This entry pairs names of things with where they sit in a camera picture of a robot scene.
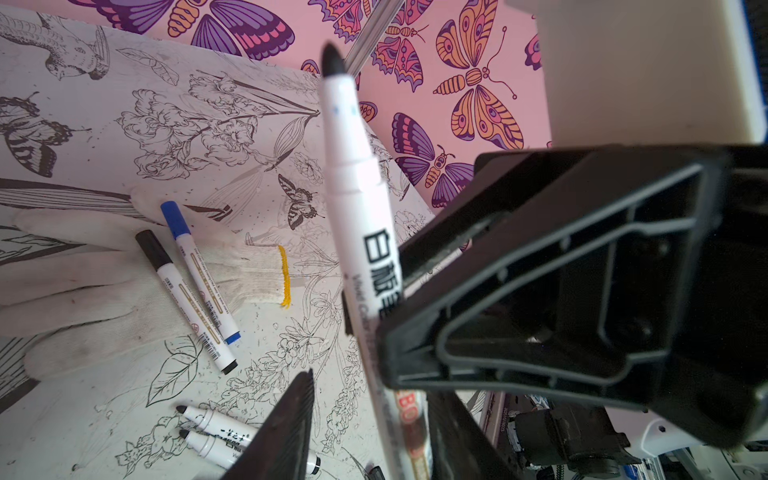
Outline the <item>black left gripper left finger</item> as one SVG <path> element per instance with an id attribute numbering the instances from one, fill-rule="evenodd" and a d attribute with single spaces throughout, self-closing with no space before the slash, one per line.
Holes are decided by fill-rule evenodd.
<path id="1" fill-rule="evenodd" d="M 222 480 L 299 480 L 307 475 L 315 386 L 300 372 Z"/>

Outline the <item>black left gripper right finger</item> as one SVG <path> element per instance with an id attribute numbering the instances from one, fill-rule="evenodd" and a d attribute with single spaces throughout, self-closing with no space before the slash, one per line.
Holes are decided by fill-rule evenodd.
<path id="1" fill-rule="evenodd" d="M 432 479 L 519 479 L 455 392 L 427 393 Z"/>

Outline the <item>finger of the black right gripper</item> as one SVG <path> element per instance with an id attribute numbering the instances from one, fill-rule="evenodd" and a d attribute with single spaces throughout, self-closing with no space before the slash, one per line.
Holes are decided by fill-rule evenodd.
<path id="1" fill-rule="evenodd" d="M 400 249 L 395 390 L 648 409 L 717 447 L 767 423 L 767 148 L 480 155 Z"/>

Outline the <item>white marker red label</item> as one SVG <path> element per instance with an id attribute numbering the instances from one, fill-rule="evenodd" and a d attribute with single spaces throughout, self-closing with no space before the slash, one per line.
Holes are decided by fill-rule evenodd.
<path id="1" fill-rule="evenodd" d="M 204 262 L 179 206 L 174 201 L 165 201 L 160 209 L 204 306 L 225 343 L 233 344 L 241 338 L 240 330 Z"/>

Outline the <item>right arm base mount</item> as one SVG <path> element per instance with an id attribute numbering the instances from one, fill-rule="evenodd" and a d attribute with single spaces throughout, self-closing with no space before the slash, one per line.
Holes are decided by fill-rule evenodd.
<path id="1" fill-rule="evenodd" d="M 614 479 L 623 467 L 641 463 L 603 407 L 562 403 L 518 413 L 509 423 L 508 438 L 518 462 L 528 469 L 562 466 L 582 477 Z"/>

